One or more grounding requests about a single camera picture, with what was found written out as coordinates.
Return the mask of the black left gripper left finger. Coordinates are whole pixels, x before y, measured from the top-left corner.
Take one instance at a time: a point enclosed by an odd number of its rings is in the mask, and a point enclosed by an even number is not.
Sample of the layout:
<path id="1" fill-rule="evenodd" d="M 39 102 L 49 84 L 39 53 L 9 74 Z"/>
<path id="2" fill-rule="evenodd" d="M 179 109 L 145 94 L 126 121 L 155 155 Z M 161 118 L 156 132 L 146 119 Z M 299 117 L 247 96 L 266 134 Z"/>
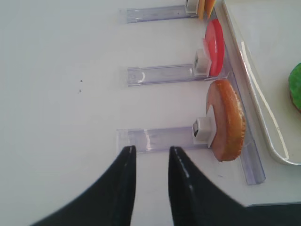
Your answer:
<path id="1" fill-rule="evenodd" d="M 36 226 L 129 226 L 136 191 L 136 147 L 124 147 L 84 193 Z"/>

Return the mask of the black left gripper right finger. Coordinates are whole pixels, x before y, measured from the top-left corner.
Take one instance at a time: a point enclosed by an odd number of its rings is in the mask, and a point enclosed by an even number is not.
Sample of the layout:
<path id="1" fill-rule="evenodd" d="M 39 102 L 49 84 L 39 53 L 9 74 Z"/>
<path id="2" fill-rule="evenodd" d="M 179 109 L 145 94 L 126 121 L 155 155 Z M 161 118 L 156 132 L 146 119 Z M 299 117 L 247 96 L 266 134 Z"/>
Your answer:
<path id="1" fill-rule="evenodd" d="M 216 187 L 180 147 L 169 150 L 168 193 L 176 226 L 256 226 L 259 220 Z"/>

